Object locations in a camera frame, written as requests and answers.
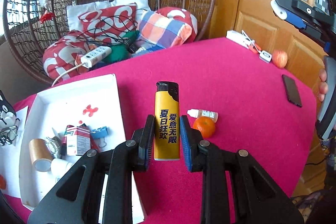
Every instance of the white bottle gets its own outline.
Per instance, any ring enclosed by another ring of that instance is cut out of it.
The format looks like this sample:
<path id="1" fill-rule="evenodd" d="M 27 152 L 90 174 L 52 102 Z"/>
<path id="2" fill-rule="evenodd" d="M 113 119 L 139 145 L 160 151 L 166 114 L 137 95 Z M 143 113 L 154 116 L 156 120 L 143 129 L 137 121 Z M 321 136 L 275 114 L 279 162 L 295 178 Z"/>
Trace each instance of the white bottle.
<path id="1" fill-rule="evenodd" d="M 189 109 L 187 111 L 190 117 L 198 118 L 201 116 L 204 117 L 209 117 L 211 118 L 214 122 L 217 122 L 218 119 L 218 113 L 214 111 L 208 111 L 208 110 L 203 110 L 203 109 Z"/>

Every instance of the red paint splatter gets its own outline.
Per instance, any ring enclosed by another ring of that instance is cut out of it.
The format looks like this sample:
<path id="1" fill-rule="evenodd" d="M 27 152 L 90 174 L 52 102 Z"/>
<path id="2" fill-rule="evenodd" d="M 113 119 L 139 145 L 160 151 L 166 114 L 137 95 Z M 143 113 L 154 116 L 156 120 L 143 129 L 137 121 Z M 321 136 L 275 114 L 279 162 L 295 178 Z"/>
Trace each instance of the red paint splatter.
<path id="1" fill-rule="evenodd" d="M 89 113 L 89 117 L 92 117 L 95 112 L 98 111 L 98 107 L 95 107 L 94 109 L 91 108 L 91 105 L 88 105 L 84 110 L 83 110 L 83 115 L 85 115 L 87 112 Z"/>

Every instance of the black phone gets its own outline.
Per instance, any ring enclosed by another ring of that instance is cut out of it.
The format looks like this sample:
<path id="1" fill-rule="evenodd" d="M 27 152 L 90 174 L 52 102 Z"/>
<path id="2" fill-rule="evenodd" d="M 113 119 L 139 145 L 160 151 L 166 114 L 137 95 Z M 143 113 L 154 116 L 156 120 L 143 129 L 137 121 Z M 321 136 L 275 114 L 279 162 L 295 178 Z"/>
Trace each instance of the black phone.
<path id="1" fill-rule="evenodd" d="M 301 98 L 295 80 L 288 77 L 287 75 L 282 75 L 283 83 L 285 84 L 287 99 L 292 104 L 302 107 Z"/>

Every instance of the red and white pillow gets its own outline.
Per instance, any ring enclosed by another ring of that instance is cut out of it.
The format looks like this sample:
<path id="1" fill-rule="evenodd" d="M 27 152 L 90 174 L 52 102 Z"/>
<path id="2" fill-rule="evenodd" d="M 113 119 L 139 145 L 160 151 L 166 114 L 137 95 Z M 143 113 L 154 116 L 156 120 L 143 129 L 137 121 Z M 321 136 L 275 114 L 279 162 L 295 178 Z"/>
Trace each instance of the red and white pillow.
<path id="1" fill-rule="evenodd" d="M 192 33 L 185 43 L 193 42 L 195 40 L 197 35 L 197 19 L 193 14 L 185 9 L 177 7 L 164 7 L 157 10 L 156 13 L 189 24 L 192 28 Z"/>
<path id="2" fill-rule="evenodd" d="M 75 66 L 75 59 L 78 55 L 85 55 L 90 51 L 86 41 L 77 37 L 81 32 L 69 32 L 59 41 L 48 47 L 43 54 L 43 68 L 51 79 L 56 79 L 62 73 Z M 78 75 L 77 70 L 73 70 L 62 76 L 59 81 L 63 81 Z"/>
<path id="3" fill-rule="evenodd" d="M 113 6 L 86 12 L 78 18 L 87 36 L 105 43 L 115 43 L 113 38 L 120 39 L 126 32 L 135 29 L 136 9 L 135 3 Z"/>

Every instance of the human hand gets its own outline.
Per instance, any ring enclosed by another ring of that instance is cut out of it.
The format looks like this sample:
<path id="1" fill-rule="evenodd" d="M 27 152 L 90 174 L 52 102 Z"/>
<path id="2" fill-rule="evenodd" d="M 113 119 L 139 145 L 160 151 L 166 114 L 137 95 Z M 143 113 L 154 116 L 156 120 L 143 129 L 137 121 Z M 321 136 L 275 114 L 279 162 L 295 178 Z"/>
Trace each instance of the human hand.
<path id="1" fill-rule="evenodd" d="M 325 71 L 325 69 L 320 70 L 319 77 L 321 79 L 321 82 L 319 84 L 318 98 L 319 98 L 320 102 L 323 102 L 324 97 L 325 97 L 326 93 L 328 92 L 328 84 L 326 83 L 327 72 Z"/>

